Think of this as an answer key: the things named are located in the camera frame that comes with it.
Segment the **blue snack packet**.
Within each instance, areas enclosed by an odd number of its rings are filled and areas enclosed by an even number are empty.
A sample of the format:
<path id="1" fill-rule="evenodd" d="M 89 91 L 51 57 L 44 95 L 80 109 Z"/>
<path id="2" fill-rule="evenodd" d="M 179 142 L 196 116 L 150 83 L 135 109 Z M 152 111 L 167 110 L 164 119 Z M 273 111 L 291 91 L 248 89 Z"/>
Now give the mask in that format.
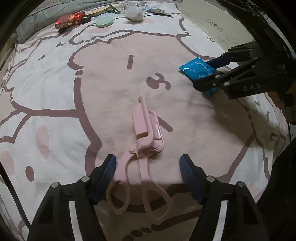
<path id="1" fill-rule="evenodd" d="M 179 67 L 179 71 L 187 76 L 192 83 L 216 73 L 216 69 L 197 57 Z"/>

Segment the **pink scissors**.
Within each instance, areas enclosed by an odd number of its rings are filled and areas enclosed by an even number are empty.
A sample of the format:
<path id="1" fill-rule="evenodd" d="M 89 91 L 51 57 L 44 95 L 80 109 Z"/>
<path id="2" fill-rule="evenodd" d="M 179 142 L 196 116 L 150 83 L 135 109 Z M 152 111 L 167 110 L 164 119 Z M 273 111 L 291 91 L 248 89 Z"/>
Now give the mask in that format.
<path id="1" fill-rule="evenodd" d="M 153 224 L 160 225 L 168 217 L 173 202 L 168 193 L 160 185 L 156 184 L 149 175 L 149 157 L 162 152 L 165 144 L 157 113 L 148 108 L 144 96 L 138 98 L 138 104 L 132 113 L 132 121 L 137 143 L 129 146 L 128 150 L 118 161 L 113 179 L 106 191 L 107 203 L 116 215 L 122 214 L 128 208 L 130 204 L 130 183 L 127 168 L 130 160 L 132 160 L 133 157 L 137 157 L 140 169 L 142 201 L 145 212 Z M 125 202 L 120 208 L 115 206 L 111 198 L 112 190 L 118 183 L 122 183 L 125 190 Z M 160 217 L 153 214 L 149 204 L 148 193 L 150 191 L 158 193 L 168 206 L 166 212 Z"/>

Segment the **white shoe storage box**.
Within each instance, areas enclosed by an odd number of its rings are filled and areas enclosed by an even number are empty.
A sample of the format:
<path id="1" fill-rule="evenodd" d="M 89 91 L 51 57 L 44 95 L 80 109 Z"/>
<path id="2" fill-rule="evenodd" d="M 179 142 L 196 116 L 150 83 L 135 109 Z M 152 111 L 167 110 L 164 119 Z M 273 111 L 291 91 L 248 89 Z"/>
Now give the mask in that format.
<path id="1" fill-rule="evenodd" d="M 254 38 L 217 1 L 184 0 L 181 14 L 203 30 L 223 50 L 253 42 Z"/>

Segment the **white blue sachet packet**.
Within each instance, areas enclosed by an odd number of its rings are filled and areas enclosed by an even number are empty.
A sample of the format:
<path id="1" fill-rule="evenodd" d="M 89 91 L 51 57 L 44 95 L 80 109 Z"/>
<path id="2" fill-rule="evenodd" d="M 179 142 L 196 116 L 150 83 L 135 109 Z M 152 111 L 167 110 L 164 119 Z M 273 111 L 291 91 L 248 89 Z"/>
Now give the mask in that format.
<path id="1" fill-rule="evenodd" d="M 170 13 L 167 13 L 163 9 L 160 9 L 160 8 L 154 8 L 154 7 L 150 7 L 150 6 L 145 6 L 144 10 L 146 12 L 148 12 L 148 13 L 172 17 L 172 15 Z"/>

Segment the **cartoon print blanket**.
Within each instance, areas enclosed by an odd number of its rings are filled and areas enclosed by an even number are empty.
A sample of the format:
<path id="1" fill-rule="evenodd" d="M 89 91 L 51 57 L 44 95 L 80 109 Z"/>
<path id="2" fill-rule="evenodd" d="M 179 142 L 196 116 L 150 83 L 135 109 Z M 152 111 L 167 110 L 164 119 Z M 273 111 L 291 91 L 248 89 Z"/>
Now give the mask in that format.
<path id="1" fill-rule="evenodd" d="M 188 240 L 201 206 L 179 157 L 208 175 L 246 183 L 258 200 L 287 126 L 266 95 L 213 100 L 179 67 L 214 44 L 180 16 L 140 25 L 53 27 L 15 47 L 1 88 L 1 163 L 32 222 L 53 182 L 117 159 L 109 201 L 95 211 L 108 240 Z"/>

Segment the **brown tape roll in bag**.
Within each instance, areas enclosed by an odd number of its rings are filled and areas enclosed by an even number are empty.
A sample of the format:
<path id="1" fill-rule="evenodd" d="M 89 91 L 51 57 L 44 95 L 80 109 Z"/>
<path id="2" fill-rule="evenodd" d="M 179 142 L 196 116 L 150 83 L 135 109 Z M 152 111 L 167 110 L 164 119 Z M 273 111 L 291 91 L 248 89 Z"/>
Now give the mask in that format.
<path id="1" fill-rule="evenodd" d="M 140 7 L 140 8 L 144 8 L 147 5 L 146 1 L 133 1 L 133 2 L 126 2 L 124 4 L 124 9 L 128 9 L 131 8 L 132 6 L 136 6 L 136 7 Z"/>

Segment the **paper receipt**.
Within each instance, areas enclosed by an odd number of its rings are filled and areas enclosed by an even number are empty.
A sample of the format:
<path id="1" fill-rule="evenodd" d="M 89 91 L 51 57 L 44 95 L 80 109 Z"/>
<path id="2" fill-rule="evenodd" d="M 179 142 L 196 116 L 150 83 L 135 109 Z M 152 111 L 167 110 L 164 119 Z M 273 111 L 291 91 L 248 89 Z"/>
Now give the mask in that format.
<path id="1" fill-rule="evenodd" d="M 116 13 L 103 13 L 101 15 L 94 16 L 93 19 L 97 20 L 97 19 L 101 19 L 101 18 L 105 18 L 105 17 L 112 18 L 112 19 L 118 19 L 118 18 L 121 18 L 122 15 L 116 14 Z"/>

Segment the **green clothes peg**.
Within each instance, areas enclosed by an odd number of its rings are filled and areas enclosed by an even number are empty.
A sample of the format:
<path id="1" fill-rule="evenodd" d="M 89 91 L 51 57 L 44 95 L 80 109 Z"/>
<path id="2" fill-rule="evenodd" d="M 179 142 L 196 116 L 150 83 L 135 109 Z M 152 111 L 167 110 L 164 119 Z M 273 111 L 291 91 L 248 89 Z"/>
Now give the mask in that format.
<path id="1" fill-rule="evenodd" d="M 117 14 L 119 15 L 120 14 L 120 10 L 113 7 L 111 4 L 109 5 L 110 9 L 108 10 L 110 13 L 114 13 L 114 14 Z"/>

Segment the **green round compact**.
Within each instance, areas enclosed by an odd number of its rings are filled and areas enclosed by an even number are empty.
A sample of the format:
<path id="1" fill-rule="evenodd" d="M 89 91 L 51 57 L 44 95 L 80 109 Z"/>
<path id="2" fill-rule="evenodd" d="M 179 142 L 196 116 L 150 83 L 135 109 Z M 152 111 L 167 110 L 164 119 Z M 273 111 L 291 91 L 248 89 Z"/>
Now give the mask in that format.
<path id="1" fill-rule="evenodd" d="M 114 19 L 112 17 L 106 16 L 103 18 L 99 18 L 99 19 L 96 19 L 96 27 L 105 28 L 112 25 L 113 22 L 114 22 Z"/>

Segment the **wooden fan paddle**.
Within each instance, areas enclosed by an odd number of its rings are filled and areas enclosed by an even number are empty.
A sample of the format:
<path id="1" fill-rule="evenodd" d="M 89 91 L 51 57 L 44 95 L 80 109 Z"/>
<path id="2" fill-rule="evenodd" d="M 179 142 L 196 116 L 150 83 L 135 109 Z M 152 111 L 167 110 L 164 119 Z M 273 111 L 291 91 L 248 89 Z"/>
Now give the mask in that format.
<path id="1" fill-rule="evenodd" d="M 101 6 L 101 7 L 98 7 L 96 9 L 86 11 L 84 13 L 84 15 L 86 17 L 98 16 L 98 15 L 101 15 L 103 13 L 106 13 L 109 10 L 111 10 L 111 6 Z"/>

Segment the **red cigarette box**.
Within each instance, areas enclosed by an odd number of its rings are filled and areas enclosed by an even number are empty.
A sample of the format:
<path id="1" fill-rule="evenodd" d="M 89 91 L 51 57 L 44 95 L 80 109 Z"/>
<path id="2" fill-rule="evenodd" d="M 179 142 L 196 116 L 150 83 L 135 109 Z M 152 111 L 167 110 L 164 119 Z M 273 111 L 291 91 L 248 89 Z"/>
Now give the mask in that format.
<path id="1" fill-rule="evenodd" d="M 55 22 L 55 28 L 61 29 L 61 28 L 67 28 L 74 25 L 80 25 L 84 17 L 85 15 L 83 12 L 61 16 Z"/>

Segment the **grey beige quilt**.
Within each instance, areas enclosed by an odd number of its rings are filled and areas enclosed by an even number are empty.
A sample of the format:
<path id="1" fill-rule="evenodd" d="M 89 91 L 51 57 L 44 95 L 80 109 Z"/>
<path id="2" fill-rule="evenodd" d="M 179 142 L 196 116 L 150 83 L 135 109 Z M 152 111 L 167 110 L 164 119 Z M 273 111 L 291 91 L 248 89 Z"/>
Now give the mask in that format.
<path id="1" fill-rule="evenodd" d="M 63 15 L 110 3 L 114 3 L 114 1 L 44 1 L 20 23 L 12 33 L 10 40 L 13 43 L 23 44 L 36 32 L 54 23 Z"/>

